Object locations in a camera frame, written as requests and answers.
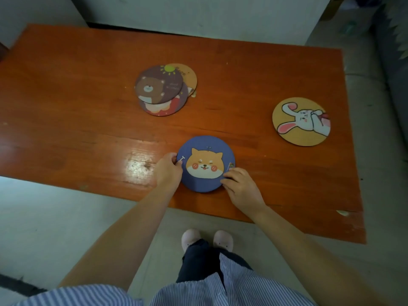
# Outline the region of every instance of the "foot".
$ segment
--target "foot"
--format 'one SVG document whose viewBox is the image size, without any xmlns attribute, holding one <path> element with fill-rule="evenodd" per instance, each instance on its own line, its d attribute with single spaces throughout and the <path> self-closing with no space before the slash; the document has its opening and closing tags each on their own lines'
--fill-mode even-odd
<svg viewBox="0 0 408 306">
<path fill-rule="evenodd" d="M 234 247 L 234 240 L 232 239 L 230 233 L 220 230 L 217 231 L 214 235 L 213 245 L 214 247 L 223 248 L 225 250 L 228 250 L 229 252 L 232 252 L 232 248 Z"/>
<path fill-rule="evenodd" d="M 197 229 L 188 229 L 185 231 L 183 236 L 181 236 L 181 246 L 183 247 L 184 252 L 186 252 L 190 245 L 194 244 L 199 239 L 201 239 L 201 235 Z"/>
</svg>

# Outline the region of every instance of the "blue coaster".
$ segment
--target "blue coaster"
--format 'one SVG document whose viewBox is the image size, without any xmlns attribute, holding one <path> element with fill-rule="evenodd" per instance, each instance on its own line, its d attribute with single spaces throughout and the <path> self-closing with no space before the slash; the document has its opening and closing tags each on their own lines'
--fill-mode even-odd
<svg viewBox="0 0 408 306">
<path fill-rule="evenodd" d="M 177 161 L 183 158 L 181 182 L 190 190 L 209 192 L 221 186 L 220 180 L 228 166 L 235 167 L 235 157 L 221 139 L 196 136 L 189 139 L 178 151 Z"/>
</svg>

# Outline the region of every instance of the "jeans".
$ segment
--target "jeans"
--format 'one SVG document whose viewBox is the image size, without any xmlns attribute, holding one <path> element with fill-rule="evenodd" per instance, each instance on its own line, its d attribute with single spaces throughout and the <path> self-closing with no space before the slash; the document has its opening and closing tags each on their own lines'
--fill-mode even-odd
<svg viewBox="0 0 408 306">
<path fill-rule="evenodd" d="M 220 253 L 237 264 L 252 269 L 239 255 L 222 248 L 210 247 L 207 241 L 200 239 L 187 248 L 176 282 L 199 281 L 213 273 L 218 273 L 224 283 L 224 276 L 220 269 Z"/>
</svg>

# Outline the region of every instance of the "shiba inu coaster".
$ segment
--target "shiba inu coaster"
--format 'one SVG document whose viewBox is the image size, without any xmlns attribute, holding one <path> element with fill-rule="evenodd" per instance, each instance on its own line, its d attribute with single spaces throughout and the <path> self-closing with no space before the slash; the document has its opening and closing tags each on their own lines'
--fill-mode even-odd
<svg viewBox="0 0 408 306">
<path fill-rule="evenodd" d="M 176 70 L 181 73 L 183 82 L 188 88 L 188 95 L 191 95 L 197 87 L 197 76 L 195 75 L 194 71 L 189 66 L 181 63 L 172 63 L 169 65 L 174 66 Z"/>
<path fill-rule="evenodd" d="M 298 146 L 314 146 L 330 133 L 330 119 L 324 108 L 303 97 L 280 102 L 272 114 L 275 130 L 288 142 Z"/>
<path fill-rule="evenodd" d="M 190 190 L 209 192 L 221 186 L 220 180 L 235 157 L 229 146 L 214 136 L 196 136 L 188 140 L 177 154 L 183 160 L 181 182 Z"/>
<path fill-rule="evenodd" d="M 171 65 L 153 66 L 143 71 L 135 83 L 137 97 L 149 104 L 170 101 L 181 90 L 183 77 Z"/>
<path fill-rule="evenodd" d="M 139 100 L 139 104 L 146 113 L 149 113 L 153 116 L 163 117 L 178 112 L 186 103 L 187 97 L 188 89 L 186 84 L 183 83 L 183 87 L 181 88 L 180 93 L 168 102 L 161 104 L 149 104 L 143 102 L 142 100 Z"/>
</svg>

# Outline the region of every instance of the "striped shirt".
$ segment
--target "striped shirt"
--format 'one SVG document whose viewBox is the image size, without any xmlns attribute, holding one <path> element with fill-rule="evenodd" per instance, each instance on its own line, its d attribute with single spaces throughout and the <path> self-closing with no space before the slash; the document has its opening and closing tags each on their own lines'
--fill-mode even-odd
<svg viewBox="0 0 408 306">
<path fill-rule="evenodd" d="M 160 289 L 151 306 L 168 305 L 314 305 L 309 299 L 274 280 L 263 278 L 220 254 L 218 273 L 204 280 L 173 283 Z M 131 298 L 123 289 L 104 284 L 58 288 L 19 302 L 14 306 L 141 306 L 141 299 Z"/>
</svg>

